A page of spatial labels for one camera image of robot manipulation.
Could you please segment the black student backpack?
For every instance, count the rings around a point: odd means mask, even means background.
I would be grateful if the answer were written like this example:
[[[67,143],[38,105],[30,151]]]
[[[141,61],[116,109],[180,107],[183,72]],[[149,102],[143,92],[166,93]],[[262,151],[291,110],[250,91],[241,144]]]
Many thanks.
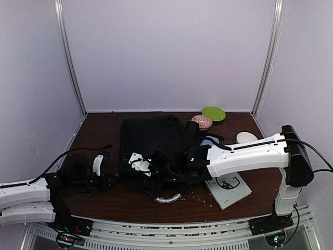
[[[229,149],[219,143],[223,140],[174,115],[125,119],[120,128],[119,177],[128,189],[145,192],[157,203],[174,203],[188,185],[212,179],[208,150]]]

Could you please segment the blue-grey glasses case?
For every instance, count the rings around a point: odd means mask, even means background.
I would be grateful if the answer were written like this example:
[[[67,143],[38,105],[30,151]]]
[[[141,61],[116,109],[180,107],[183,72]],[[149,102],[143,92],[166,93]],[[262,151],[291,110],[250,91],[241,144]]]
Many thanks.
[[[204,140],[202,140],[200,145],[201,146],[206,146],[206,145],[213,146],[215,143],[219,144],[219,142],[220,142],[220,140],[218,138],[208,136]]]

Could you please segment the grey reader book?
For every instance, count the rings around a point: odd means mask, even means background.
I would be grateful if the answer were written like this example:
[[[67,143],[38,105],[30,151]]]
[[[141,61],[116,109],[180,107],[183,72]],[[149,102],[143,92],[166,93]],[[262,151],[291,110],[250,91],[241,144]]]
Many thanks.
[[[213,178],[206,181],[205,184],[221,210],[231,207],[252,193],[252,190],[236,172]]]

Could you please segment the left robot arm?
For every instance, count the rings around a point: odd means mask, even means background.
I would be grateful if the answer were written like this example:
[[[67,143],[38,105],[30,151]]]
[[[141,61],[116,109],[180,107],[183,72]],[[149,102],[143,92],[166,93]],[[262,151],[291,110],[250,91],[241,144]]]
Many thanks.
[[[45,222],[63,231],[72,230],[75,221],[64,198],[110,190],[116,179],[101,170],[108,158],[109,153],[102,151],[90,164],[87,156],[73,154],[58,171],[43,174],[36,181],[1,185],[1,226]]]

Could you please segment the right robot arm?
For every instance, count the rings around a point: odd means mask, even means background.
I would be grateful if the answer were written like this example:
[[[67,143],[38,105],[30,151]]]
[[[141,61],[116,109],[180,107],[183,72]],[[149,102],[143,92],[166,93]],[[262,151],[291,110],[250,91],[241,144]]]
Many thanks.
[[[304,143],[290,125],[282,126],[281,133],[254,142],[224,146],[213,141],[211,145],[189,147],[172,157],[159,148],[158,142],[153,142],[143,158],[153,167],[165,168],[173,181],[183,183],[189,181],[185,174],[189,168],[195,168],[202,176],[208,174],[210,179],[234,172],[280,169],[283,179],[274,200],[275,212],[266,222],[272,230],[287,221],[303,187],[314,179]]]

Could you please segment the red patterned bowl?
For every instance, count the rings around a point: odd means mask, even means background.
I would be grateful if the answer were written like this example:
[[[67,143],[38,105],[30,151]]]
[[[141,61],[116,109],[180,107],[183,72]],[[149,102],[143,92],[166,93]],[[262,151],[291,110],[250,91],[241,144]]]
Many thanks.
[[[199,125],[200,131],[208,131],[213,125],[213,121],[211,120],[211,118],[205,115],[193,116],[191,121]]]

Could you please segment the green plate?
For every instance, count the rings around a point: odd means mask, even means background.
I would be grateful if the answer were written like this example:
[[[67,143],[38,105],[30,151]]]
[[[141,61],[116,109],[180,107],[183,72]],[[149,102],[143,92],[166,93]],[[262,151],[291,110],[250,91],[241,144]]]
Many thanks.
[[[213,122],[223,121],[226,118],[225,111],[214,106],[204,108],[201,113],[209,117]]]

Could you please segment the white bowl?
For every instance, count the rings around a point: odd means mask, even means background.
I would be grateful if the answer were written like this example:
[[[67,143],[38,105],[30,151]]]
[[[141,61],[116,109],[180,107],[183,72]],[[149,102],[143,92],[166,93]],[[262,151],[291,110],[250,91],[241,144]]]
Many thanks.
[[[250,133],[250,132],[239,132],[237,135],[236,135],[236,143],[237,144],[242,144],[242,143],[248,143],[248,142],[253,142],[253,141],[257,141],[258,138]]]

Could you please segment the right aluminium frame post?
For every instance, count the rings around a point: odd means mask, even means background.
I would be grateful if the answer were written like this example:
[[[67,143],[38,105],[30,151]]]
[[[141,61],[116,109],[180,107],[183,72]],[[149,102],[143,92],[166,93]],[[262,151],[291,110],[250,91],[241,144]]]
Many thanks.
[[[266,59],[264,63],[263,72],[261,75],[261,80],[258,88],[258,92],[255,98],[254,106],[252,109],[252,115],[256,118],[259,116],[264,98],[268,89],[268,84],[270,81],[271,73],[273,70],[273,61],[278,47],[278,41],[280,37],[280,28],[283,19],[284,10],[284,0],[275,1],[275,9],[273,15],[273,22],[271,28],[270,41],[268,44],[268,49],[266,53]]]

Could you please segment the aluminium frame post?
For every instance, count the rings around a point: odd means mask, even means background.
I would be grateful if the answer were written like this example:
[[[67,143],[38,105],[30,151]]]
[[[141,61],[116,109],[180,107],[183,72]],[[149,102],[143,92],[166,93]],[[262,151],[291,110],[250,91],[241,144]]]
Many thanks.
[[[87,111],[86,111],[86,107],[84,105],[83,97],[82,97],[80,87],[79,87],[79,84],[78,84],[78,80],[77,80],[77,77],[76,77],[74,63],[73,63],[73,59],[72,59],[72,55],[71,55],[71,51],[70,51],[70,45],[69,45],[69,40],[68,40],[65,15],[64,15],[64,12],[63,12],[63,1],[55,0],[54,3],[55,3],[56,17],[57,17],[57,21],[58,21],[58,25],[59,25],[63,50],[64,50],[64,53],[65,53],[66,64],[67,64],[71,84],[73,86],[74,94],[75,94],[76,100],[78,102],[80,111],[81,111],[83,116],[86,116]]]
[[[271,73],[273,70],[273,61],[278,47],[278,41],[280,37],[280,28],[283,19],[284,10],[284,0],[275,1],[275,9],[273,15],[273,22],[271,28],[270,41],[268,44],[268,49],[266,53],[266,59],[264,63],[263,72],[261,75],[261,80],[258,88],[258,92],[255,98],[254,106],[252,109],[252,115],[256,118],[259,116],[264,98],[268,89],[268,84],[270,81]]]

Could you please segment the left aluminium frame post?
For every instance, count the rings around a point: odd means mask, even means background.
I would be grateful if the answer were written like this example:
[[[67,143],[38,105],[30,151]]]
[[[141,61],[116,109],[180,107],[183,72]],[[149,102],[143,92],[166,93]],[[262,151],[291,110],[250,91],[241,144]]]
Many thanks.
[[[78,84],[78,80],[77,80],[77,77],[76,77],[74,63],[73,63],[73,59],[72,59],[72,55],[71,55],[71,51],[70,51],[70,45],[69,45],[69,40],[68,40],[65,15],[64,15],[64,12],[63,12],[63,1],[55,0],[54,3],[55,3],[56,17],[57,17],[57,21],[58,21],[58,25],[59,25],[63,50],[64,50],[64,53],[65,53],[66,64],[67,64],[71,84],[73,86],[74,94],[75,94],[76,100],[78,102],[80,111],[81,111],[83,116],[86,116],[87,111],[86,111],[86,107],[84,105],[83,97],[82,97],[80,87],[79,87],[79,84]]]

